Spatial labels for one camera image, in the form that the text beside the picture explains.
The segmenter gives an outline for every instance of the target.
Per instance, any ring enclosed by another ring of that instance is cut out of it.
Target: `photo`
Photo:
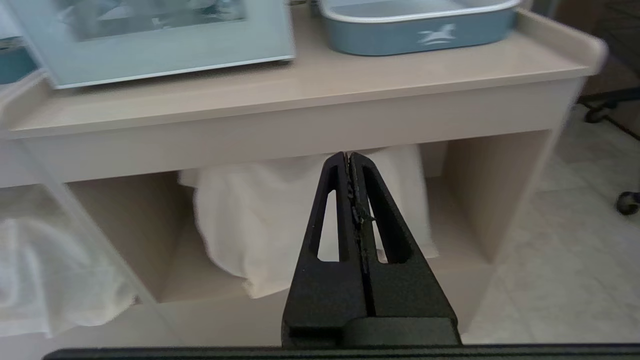
[[[243,0],[53,0],[79,41],[245,19]]]

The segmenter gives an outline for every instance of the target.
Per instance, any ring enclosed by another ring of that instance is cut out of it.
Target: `white rocking horse logo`
[[[433,45],[451,42],[450,40],[456,39],[456,37],[451,34],[455,29],[455,24],[446,24],[438,31],[420,31],[418,34],[424,35],[424,38],[419,40],[418,44]]]

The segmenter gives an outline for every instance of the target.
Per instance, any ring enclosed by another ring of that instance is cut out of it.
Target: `cabinet top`
[[[88,88],[51,90],[33,74],[0,99],[0,136],[28,138],[214,119],[346,102],[578,78],[597,73],[604,43],[521,10],[488,45],[363,57],[332,51],[306,6],[292,11],[297,58]]]

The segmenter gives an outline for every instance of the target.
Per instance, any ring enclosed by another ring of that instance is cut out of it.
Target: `folded white cloth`
[[[429,233],[427,195],[417,145],[361,151],[380,170],[424,255],[438,252]],[[180,182],[196,188],[195,216],[209,257],[244,277],[249,296],[291,285],[320,172],[330,154],[185,170]],[[327,202],[318,258],[336,261],[335,196]],[[376,231],[376,243],[382,249]]]
[[[103,325],[135,292],[40,187],[0,190],[0,336]]]

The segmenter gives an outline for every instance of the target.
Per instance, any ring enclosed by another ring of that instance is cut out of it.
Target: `blue storage bin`
[[[37,68],[22,38],[0,39],[0,84],[14,83]]]
[[[505,38],[520,0],[320,0],[343,53],[381,56],[489,44]]]

